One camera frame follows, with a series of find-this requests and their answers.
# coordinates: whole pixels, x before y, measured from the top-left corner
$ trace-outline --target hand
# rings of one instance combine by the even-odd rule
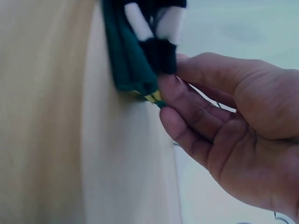
[[[159,78],[168,134],[233,197],[299,220],[299,71],[205,53],[177,76]]]

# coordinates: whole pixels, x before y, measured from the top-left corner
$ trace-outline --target light blue surface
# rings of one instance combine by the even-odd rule
[[[215,52],[299,69],[299,1],[189,0],[179,52]],[[181,148],[175,150],[184,224],[283,223],[272,212],[233,199]]]

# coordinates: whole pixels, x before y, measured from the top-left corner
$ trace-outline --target fingernail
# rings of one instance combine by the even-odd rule
[[[189,57],[184,54],[177,54],[177,63],[185,62]]]

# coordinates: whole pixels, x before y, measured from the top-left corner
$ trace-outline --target cream cloth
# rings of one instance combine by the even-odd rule
[[[0,223],[179,224],[158,109],[113,87],[93,0],[0,0]]]

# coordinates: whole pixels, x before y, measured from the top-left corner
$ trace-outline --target white stripe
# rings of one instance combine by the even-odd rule
[[[171,6],[165,10],[161,9],[164,14],[158,22],[156,35],[159,39],[166,39],[174,45],[178,45],[183,29],[183,21],[185,17],[186,8]]]
[[[150,30],[148,23],[136,3],[126,4],[125,14],[135,35],[140,41],[154,37],[153,32]]]

